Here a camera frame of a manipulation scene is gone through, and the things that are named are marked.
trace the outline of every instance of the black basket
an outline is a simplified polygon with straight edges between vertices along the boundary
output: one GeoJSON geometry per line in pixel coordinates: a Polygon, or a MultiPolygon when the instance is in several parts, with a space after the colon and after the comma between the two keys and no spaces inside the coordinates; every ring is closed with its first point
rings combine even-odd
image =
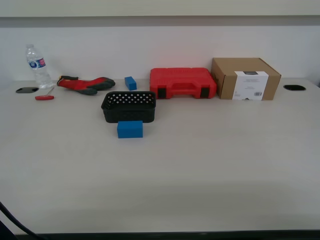
{"type": "Polygon", "coordinates": [[[111,91],[101,105],[108,123],[155,120],[156,94],[153,91],[111,91]]]}

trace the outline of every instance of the water bottle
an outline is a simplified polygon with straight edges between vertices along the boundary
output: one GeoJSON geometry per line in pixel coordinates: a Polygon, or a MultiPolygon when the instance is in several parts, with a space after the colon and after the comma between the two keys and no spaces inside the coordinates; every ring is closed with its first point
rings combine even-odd
{"type": "Polygon", "coordinates": [[[26,45],[26,59],[33,70],[34,78],[40,89],[51,88],[54,83],[47,72],[44,57],[33,44],[26,45]]]}

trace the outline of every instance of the cardboard box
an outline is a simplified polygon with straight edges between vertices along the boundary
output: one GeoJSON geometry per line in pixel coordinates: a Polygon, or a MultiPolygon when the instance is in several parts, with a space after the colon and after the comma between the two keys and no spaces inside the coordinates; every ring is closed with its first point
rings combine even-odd
{"type": "Polygon", "coordinates": [[[281,75],[261,58],[213,58],[221,99],[273,100],[281,75]]]}

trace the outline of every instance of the red screwdriver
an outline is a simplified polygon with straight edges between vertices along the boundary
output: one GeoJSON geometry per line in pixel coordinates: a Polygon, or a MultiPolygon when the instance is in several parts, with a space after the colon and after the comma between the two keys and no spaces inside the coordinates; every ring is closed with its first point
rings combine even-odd
{"type": "Polygon", "coordinates": [[[51,100],[54,99],[55,97],[52,95],[49,95],[53,90],[55,89],[55,87],[53,87],[46,95],[41,95],[41,96],[35,96],[35,100],[40,100],[40,101],[44,101],[44,100],[51,100]]]}

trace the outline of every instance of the blue foam block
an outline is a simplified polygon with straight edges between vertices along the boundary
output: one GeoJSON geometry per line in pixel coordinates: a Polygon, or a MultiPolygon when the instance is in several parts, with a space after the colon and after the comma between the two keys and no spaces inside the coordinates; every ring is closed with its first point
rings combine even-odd
{"type": "Polygon", "coordinates": [[[124,78],[124,82],[126,87],[132,91],[132,90],[137,90],[137,83],[134,80],[134,78],[132,76],[127,76],[124,78]]]}
{"type": "Polygon", "coordinates": [[[120,139],[144,137],[142,121],[119,121],[116,130],[120,139]]]}

